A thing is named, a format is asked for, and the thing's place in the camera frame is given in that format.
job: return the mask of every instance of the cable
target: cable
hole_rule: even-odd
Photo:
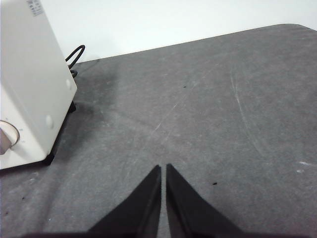
[[[79,60],[79,58],[81,57],[81,55],[83,54],[84,50],[85,50],[85,45],[81,45],[79,47],[77,47],[65,60],[66,62],[70,60],[70,58],[72,58],[74,56],[74,54],[76,52],[78,52],[81,49],[81,51],[79,52],[78,56],[73,60],[73,62],[68,66],[69,69],[71,69],[74,64],[76,64],[76,62]]]
[[[75,78],[78,74],[78,72],[75,70],[71,70],[70,72],[71,72],[71,76],[73,76],[73,78]]]

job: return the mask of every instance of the knob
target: knob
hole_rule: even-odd
[[[0,120],[0,155],[17,143],[20,134],[18,130],[6,121]]]

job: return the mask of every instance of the white wall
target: white wall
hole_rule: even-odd
[[[317,30],[317,0],[42,0],[67,56],[81,61],[297,23]]]

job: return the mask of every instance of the gray table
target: gray table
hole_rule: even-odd
[[[0,173],[2,237],[85,231],[166,163],[246,231],[317,237],[316,31],[275,25],[75,69],[51,166]]]

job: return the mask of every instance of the scratch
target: scratch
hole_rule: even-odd
[[[261,149],[258,146],[258,140],[256,138],[254,138],[253,135],[251,134],[250,128],[248,126],[248,121],[247,121],[247,119],[246,119],[246,117],[245,117],[245,115],[243,113],[242,106],[241,106],[240,99],[239,99],[239,94],[238,94],[238,83],[235,82],[235,80],[232,77],[232,69],[230,70],[230,81],[231,81],[232,90],[234,92],[234,97],[236,98],[236,100],[238,102],[239,111],[240,111],[240,114],[241,114],[242,121],[243,121],[243,123],[244,123],[244,125],[246,127],[246,133],[248,135],[248,138],[252,142],[252,144],[255,147],[255,149],[257,150],[257,152],[261,156],[264,157],[264,154],[262,153]]]
[[[171,133],[172,133],[172,130],[169,131],[167,137],[165,137],[165,139],[162,141],[162,144],[164,144],[168,140]]]
[[[307,162],[305,162],[305,161],[300,161],[300,162],[298,162],[298,163],[301,164],[301,165],[305,165],[305,166],[317,167],[317,165],[314,165],[314,164],[311,164],[311,163],[307,163]]]
[[[311,165],[310,163],[304,162],[304,161],[300,161],[299,162],[301,165]]]
[[[144,146],[142,147],[141,151],[143,151],[146,146],[147,143],[149,142],[149,140],[151,139],[151,137],[153,136],[153,134],[160,128],[160,126],[162,125],[162,123],[165,121],[165,119],[174,111],[174,109],[177,107],[178,104],[180,104],[181,102],[183,102],[188,95],[193,91],[193,89],[196,87],[197,83],[194,84],[194,86],[188,91],[188,93],[182,97],[180,100],[178,100],[175,105],[167,112],[167,114],[162,118],[162,120],[158,123],[158,125],[156,126],[156,128],[151,132],[151,134],[149,135],[148,139],[146,140],[146,142],[144,143]]]

